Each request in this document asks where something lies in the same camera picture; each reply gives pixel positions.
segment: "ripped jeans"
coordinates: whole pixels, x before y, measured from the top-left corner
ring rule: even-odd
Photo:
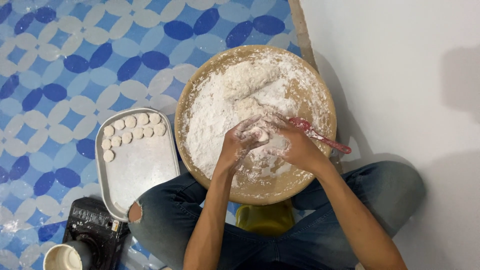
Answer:
[[[391,237],[425,197],[419,174],[398,162],[373,163],[342,177]],[[206,193],[189,173],[152,187],[138,199],[141,214],[129,225],[132,234],[173,270],[182,269]],[[314,180],[292,203],[298,210],[315,211],[280,237],[225,224],[218,269],[254,269],[255,264],[269,262],[308,270],[353,269],[358,259],[319,182]]]

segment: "hand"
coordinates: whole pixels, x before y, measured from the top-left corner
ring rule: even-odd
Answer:
[[[268,143],[268,140],[264,142],[258,141],[262,135],[261,132],[245,132],[251,129],[253,124],[255,124],[260,118],[261,115],[255,115],[243,120],[227,131],[223,141],[222,152],[220,153],[220,157],[216,164],[217,167],[235,171],[250,150]]]
[[[270,128],[286,138],[289,146],[287,149],[270,147],[265,149],[267,153],[281,157],[295,167],[312,173],[315,166],[318,166],[318,162],[329,162],[328,158],[302,130],[279,115],[273,115],[270,119],[270,121],[267,121],[271,125]]]

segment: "rectangular tray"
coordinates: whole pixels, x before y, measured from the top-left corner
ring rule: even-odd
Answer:
[[[158,113],[167,126],[165,134],[132,139],[129,144],[112,147],[115,158],[112,162],[105,162],[103,129],[116,120],[142,112]],[[115,130],[114,136],[133,129]],[[95,159],[103,201],[112,217],[120,221],[128,221],[130,205],[145,191],[180,175],[170,121],[161,111],[148,107],[123,110],[108,118],[96,135]]]

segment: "blue patterned mat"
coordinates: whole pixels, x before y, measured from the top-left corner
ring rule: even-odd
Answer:
[[[72,201],[99,196],[94,142],[109,116],[151,106],[172,122],[190,76],[229,48],[270,44],[300,55],[286,0],[0,6],[0,269],[42,269]],[[135,241],[122,262],[163,266]]]

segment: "red plastic spoon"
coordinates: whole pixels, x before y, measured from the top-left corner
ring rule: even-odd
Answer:
[[[336,141],[332,141],[328,138],[323,137],[322,135],[318,134],[307,120],[300,118],[300,117],[292,117],[288,120],[290,123],[292,123],[294,126],[296,126],[298,129],[303,130],[305,134],[310,137],[317,139],[323,143],[328,144],[329,146],[338,149],[338,151],[345,153],[345,154],[350,154],[352,152],[352,149],[346,145],[340,144]]]

